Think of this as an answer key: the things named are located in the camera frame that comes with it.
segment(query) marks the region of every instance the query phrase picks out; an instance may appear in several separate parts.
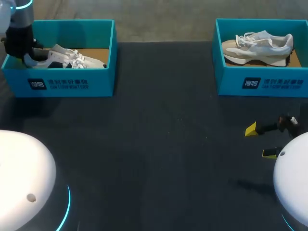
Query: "dark fabric mat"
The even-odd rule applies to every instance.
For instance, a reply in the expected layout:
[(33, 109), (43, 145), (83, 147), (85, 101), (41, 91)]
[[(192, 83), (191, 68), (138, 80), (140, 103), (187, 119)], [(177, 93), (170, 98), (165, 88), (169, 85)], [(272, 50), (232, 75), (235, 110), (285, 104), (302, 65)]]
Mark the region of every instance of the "dark fabric mat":
[(113, 98), (19, 99), (1, 84), (1, 129), (42, 141), (68, 177), (81, 231), (288, 230), (255, 120), (305, 100), (218, 97), (211, 43), (121, 43)]

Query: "concrete floor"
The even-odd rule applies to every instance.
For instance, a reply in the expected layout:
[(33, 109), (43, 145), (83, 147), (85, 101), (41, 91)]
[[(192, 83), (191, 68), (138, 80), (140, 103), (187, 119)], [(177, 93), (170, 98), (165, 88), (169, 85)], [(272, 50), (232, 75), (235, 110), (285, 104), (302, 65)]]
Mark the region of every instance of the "concrete floor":
[(307, 19), (307, 0), (35, 0), (35, 18), (115, 19), (122, 42), (211, 40), (216, 18)]

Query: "teal shoe box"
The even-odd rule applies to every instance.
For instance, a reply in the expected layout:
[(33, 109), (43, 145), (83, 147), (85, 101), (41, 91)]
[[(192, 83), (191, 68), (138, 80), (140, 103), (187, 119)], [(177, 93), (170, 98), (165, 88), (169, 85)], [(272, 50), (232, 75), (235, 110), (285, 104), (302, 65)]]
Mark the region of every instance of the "teal shoe box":
[[(275, 36), (292, 34), (302, 67), (227, 66), (221, 43), (235, 35), (266, 30)], [(217, 19), (212, 59), (219, 95), (308, 97), (308, 23), (306, 20)]]
[(34, 38), (46, 48), (109, 49), (106, 69), (28, 69), (7, 55), (2, 71), (16, 97), (110, 97), (116, 71), (113, 20), (35, 21)]

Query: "shoe sole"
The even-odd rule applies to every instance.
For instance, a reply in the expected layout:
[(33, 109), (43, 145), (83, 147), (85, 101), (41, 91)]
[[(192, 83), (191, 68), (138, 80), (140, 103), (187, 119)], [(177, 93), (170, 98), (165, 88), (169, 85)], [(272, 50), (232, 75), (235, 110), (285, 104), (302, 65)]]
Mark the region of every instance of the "shoe sole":
[(263, 57), (263, 58), (259, 58), (259, 59), (254, 59), (254, 58), (250, 58), (250, 59), (238, 59), (238, 58), (234, 58), (228, 55), (225, 55), (225, 58), (230, 60), (233, 63), (236, 64), (240, 64), (240, 65), (244, 65), (249, 61), (252, 60), (260, 60), (268, 65), (272, 65), (272, 66), (282, 66), (285, 67), (286, 66), (286, 58), (283, 59), (279, 59), (279, 58), (269, 58), (269, 57)]

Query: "shoe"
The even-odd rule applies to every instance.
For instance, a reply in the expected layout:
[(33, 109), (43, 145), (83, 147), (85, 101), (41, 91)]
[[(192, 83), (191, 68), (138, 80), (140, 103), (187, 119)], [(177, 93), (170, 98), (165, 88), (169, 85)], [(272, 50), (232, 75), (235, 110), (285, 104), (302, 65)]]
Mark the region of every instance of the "shoe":
[(272, 66), (286, 66), (286, 59), (293, 50), (293, 36), (273, 36), (265, 30), (245, 33), (223, 42), (222, 48), (225, 58), (236, 64), (260, 60)]
[(55, 45), (50, 50), (33, 49), (33, 54), (24, 56), (27, 67), (40, 68), (72, 68), (72, 69), (105, 69), (107, 65), (102, 61), (83, 56), (78, 51), (62, 48)]
[(24, 64), (29, 68), (46, 69), (46, 68), (72, 68), (86, 69), (84, 61), (80, 58), (72, 59), (67, 55), (42, 49), (33, 49), (33, 58), (29, 54), (24, 56)]
[(93, 59), (87, 56), (83, 56), (82, 54), (78, 53), (77, 50), (71, 50), (71, 49), (65, 49), (61, 47), (60, 45), (56, 44), (53, 48), (51, 48), (51, 51), (55, 51), (64, 55), (67, 55), (70, 59), (82, 59), (84, 61), (84, 64), (88, 68), (107, 68), (107, 65), (104, 64), (102, 61)]

